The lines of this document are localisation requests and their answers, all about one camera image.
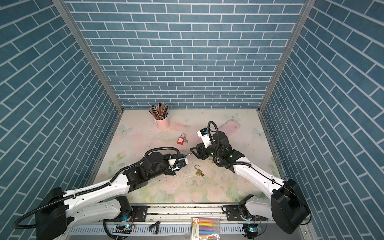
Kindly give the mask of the red padlock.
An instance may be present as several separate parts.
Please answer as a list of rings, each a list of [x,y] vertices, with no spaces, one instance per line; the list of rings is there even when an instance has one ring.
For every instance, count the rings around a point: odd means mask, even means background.
[[[186,134],[181,134],[180,135],[180,137],[178,138],[178,140],[177,140],[177,144],[178,145],[184,145],[184,144],[186,144],[186,143],[188,143],[188,140],[187,140],[187,138],[186,138]]]

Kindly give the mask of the blue padlock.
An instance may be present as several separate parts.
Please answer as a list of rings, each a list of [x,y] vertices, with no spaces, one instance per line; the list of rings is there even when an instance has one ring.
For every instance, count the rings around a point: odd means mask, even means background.
[[[191,154],[192,154],[192,153],[189,153],[189,154],[181,154],[181,155],[179,155],[178,160],[175,161],[176,167],[177,167],[178,169],[181,169],[181,168],[186,167],[186,166],[189,164],[188,157],[189,157]]]

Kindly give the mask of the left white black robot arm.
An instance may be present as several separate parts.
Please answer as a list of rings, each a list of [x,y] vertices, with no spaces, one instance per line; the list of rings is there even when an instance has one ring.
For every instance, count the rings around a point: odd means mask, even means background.
[[[151,149],[141,160],[119,169],[106,181],[69,191],[60,187],[52,189],[36,209],[15,220],[13,229],[35,229],[38,240],[53,240],[70,228],[89,222],[129,222],[133,208],[127,193],[146,186],[158,176],[174,176],[187,165],[187,156],[177,148]]]

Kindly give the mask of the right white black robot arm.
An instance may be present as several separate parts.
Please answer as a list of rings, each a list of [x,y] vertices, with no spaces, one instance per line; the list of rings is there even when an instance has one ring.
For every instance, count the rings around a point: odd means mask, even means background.
[[[207,127],[199,130],[197,135],[202,143],[190,149],[197,159],[211,157],[217,167],[245,178],[265,194],[264,199],[249,194],[239,202],[238,213],[243,219],[272,219],[287,234],[311,222],[311,209],[297,182],[282,180],[256,166],[244,154],[232,148],[227,135],[213,121],[209,121]]]

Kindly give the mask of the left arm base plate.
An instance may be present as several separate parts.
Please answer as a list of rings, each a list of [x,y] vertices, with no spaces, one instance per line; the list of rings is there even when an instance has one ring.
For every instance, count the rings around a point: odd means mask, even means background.
[[[119,220],[121,222],[144,222],[148,213],[148,206],[133,206],[122,210]]]

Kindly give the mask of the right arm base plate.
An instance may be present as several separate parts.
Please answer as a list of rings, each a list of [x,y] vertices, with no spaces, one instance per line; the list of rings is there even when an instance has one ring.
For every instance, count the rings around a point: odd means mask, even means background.
[[[234,221],[266,221],[267,218],[262,216],[251,215],[244,206],[240,205],[224,205],[222,211],[226,214],[229,222]]]

